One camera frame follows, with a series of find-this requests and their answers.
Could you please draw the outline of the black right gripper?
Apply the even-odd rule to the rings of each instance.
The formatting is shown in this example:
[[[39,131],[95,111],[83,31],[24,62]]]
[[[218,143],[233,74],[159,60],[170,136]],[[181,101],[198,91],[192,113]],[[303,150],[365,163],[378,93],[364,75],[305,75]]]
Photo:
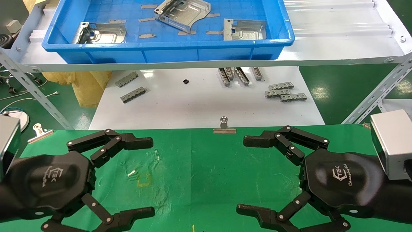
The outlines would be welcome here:
[[[314,150],[305,153],[295,146]],[[387,177],[377,156],[356,152],[335,153],[327,151],[329,140],[290,125],[279,130],[264,130],[258,136],[245,136],[245,147],[275,147],[296,166],[304,169],[305,189],[314,197],[317,208],[329,211],[329,223],[299,229],[290,219],[311,201],[304,191],[280,212],[265,207],[238,204],[236,212],[257,219],[261,228],[277,232],[346,232],[350,223],[341,214],[356,218],[376,215],[376,200]]]

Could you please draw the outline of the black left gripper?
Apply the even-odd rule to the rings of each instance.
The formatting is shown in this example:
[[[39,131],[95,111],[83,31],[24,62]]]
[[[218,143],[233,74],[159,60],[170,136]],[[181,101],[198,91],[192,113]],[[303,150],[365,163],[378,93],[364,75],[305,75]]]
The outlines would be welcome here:
[[[136,220],[155,215],[154,207],[123,210],[113,215],[90,193],[95,188],[94,168],[101,168],[122,150],[150,149],[153,138],[111,129],[74,139],[68,153],[15,160],[6,174],[6,220],[37,220],[52,216],[43,232],[85,232],[61,222],[86,205],[101,223],[93,232],[129,231]],[[90,160],[81,153],[99,148]]]

